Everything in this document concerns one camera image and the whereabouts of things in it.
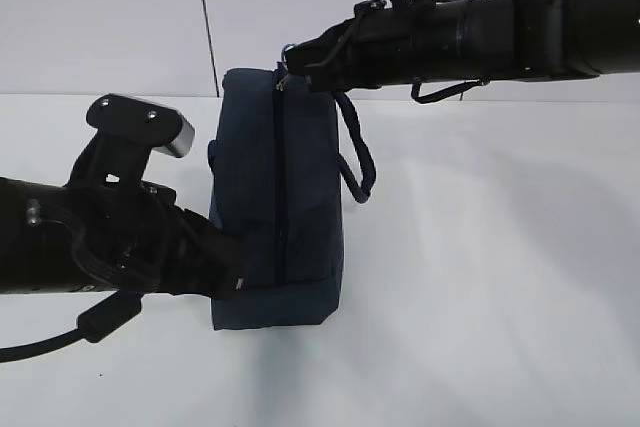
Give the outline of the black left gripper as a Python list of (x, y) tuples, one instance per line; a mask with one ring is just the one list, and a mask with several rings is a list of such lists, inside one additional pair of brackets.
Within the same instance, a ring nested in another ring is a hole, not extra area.
[[(244, 284), (242, 241), (176, 200), (173, 189), (149, 182), (110, 187), (109, 285), (140, 294), (234, 296)], [(200, 254), (207, 264), (200, 265)]]

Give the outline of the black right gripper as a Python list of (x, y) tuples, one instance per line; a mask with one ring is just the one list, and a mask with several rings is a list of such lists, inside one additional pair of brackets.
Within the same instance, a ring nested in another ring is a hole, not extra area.
[[(344, 68), (315, 65), (332, 61), (343, 49)], [(353, 19), (291, 47), (284, 58), (289, 72), (305, 72), (312, 92), (438, 82), (440, 8), (399, 11), (381, 0), (361, 2)]]

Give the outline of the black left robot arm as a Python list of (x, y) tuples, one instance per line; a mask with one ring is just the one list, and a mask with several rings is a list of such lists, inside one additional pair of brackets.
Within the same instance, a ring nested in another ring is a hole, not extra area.
[(151, 147), (95, 135), (69, 180), (1, 181), (4, 294), (120, 290), (226, 298), (241, 241), (143, 179)]

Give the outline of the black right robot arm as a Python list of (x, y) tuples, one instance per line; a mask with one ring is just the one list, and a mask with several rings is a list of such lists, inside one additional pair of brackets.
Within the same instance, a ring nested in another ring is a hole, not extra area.
[(492, 82), (590, 80), (639, 69), (639, 0), (368, 1), (285, 54), (318, 92), (407, 85), (434, 103)]

